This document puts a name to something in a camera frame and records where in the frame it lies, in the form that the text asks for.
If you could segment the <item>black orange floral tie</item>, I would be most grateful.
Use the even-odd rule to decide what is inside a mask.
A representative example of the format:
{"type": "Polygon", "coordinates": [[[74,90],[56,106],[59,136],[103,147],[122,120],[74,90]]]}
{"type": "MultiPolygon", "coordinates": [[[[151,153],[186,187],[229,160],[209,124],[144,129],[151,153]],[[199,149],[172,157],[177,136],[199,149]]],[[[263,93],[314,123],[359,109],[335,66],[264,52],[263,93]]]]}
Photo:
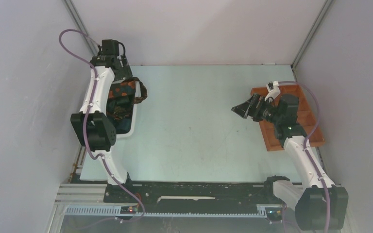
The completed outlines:
{"type": "Polygon", "coordinates": [[[143,82],[138,77],[129,78],[120,83],[113,83],[108,92],[108,100],[120,97],[128,97],[137,93],[136,85],[139,84],[140,97],[134,97],[134,104],[143,102],[148,97],[148,91],[143,82]]]}

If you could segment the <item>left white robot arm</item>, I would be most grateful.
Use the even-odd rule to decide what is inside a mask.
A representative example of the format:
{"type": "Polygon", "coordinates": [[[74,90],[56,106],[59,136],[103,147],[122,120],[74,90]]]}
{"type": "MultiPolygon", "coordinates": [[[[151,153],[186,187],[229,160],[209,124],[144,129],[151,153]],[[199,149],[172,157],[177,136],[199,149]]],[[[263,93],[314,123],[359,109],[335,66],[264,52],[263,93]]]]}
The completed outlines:
{"type": "Polygon", "coordinates": [[[76,136],[89,157],[103,167],[107,181],[117,185],[115,195],[129,202],[134,189],[125,184],[129,173],[114,158],[116,142],[134,133],[137,104],[144,97],[141,83],[132,75],[123,43],[106,39],[88,62],[90,80],[79,112],[70,117],[76,136]]]}

